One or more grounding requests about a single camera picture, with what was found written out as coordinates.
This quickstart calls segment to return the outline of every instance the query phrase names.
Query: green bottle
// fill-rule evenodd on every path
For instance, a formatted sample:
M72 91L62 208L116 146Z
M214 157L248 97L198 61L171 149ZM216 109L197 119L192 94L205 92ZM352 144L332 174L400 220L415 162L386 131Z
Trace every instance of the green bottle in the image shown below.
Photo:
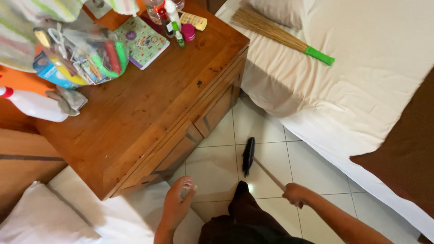
M179 43L179 46L181 46L181 48L184 48L184 39L182 38L182 34L179 31L179 27L178 27L178 24L176 23L176 21L172 22L172 26L173 26L173 31L175 32L176 40Z

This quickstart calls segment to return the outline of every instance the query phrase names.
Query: patterned notebook cover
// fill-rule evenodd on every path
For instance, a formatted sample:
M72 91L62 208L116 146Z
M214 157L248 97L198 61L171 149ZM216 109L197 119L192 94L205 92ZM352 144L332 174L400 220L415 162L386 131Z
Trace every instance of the patterned notebook cover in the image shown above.
M141 70L154 61L170 43L138 16L129 18L115 33L128 46L129 60Z

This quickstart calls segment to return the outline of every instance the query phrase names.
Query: straw broom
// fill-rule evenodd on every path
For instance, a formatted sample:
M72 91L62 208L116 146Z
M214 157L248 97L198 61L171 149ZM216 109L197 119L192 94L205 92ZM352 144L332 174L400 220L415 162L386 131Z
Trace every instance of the straw broom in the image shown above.
M232 16L232 21L239 23L242 27L257 34L270 38L271 40L295 49L299 52L312 56L327 65L332 65L334 58L308 46L295 36L279 28L271 20L256 12L250 5L242 4Z

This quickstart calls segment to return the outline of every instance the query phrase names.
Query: wooden tabletop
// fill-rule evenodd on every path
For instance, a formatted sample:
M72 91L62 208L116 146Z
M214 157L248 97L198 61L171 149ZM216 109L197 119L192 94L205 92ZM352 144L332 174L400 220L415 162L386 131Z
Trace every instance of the wooden tabletop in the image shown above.
M194 0L183 11L208 19L181 49L175 38L145 70L129 63L120 78L79 91L89 99L80 115L36 127L100 198L187 114L207 86L248 46L249 39Z

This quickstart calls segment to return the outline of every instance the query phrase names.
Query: white bed sheet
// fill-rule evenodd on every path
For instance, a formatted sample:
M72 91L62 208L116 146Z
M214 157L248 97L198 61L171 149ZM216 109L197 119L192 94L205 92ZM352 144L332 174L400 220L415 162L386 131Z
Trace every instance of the white bed sheet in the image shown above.
M216 16L230 23L239 0ZM296 136L429 239L434 220L349 160L376 150L434 63L433 1L316 0L299 39L332 67L234 26L250 38L243 90Z
M47 185L102 237L104 244L152 244L161 220L167 182L100 201L71 167ZM204 222L190 209L175 232L175 244L197 243Z

